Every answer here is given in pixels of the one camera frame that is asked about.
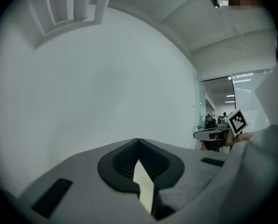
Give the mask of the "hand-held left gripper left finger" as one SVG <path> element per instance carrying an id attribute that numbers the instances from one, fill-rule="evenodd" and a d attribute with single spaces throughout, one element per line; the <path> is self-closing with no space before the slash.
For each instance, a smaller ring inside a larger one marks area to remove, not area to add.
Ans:
<path id="1" fill-rule="evenodd" d="M 32 207 L 63 178 L 72 181 L 72 185 L 49 218 L 54 224 L 155 223 L 136 194 L 112 189 L 98 173 L 100 158 L 128 142 L 118 141 L 70 156 L 27 186 L 19 200 Z"/>

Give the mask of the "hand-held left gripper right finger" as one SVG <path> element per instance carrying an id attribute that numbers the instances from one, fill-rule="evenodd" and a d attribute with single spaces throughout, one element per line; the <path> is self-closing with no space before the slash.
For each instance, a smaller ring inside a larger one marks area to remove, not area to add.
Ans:
<path id="1" fill-rule="evenodd" d="M 215 151 L 139 139 L 139 161 L 153 182 L 151 214 L 163 219 L 191 202 L 213 180 L 227 156 Z"/>

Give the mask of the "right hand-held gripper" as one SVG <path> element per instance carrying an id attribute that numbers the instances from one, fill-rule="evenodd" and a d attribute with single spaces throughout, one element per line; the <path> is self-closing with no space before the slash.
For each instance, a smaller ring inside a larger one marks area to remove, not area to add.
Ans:
<path id="1" fill-rule="evenodd" d="M 219 120 L 218 128 L 209 128 L 193 134 L 196 140 L 223 141 L 224 147 L 231 147 L 243 130 L 248 126 L 240 108 Z"/>

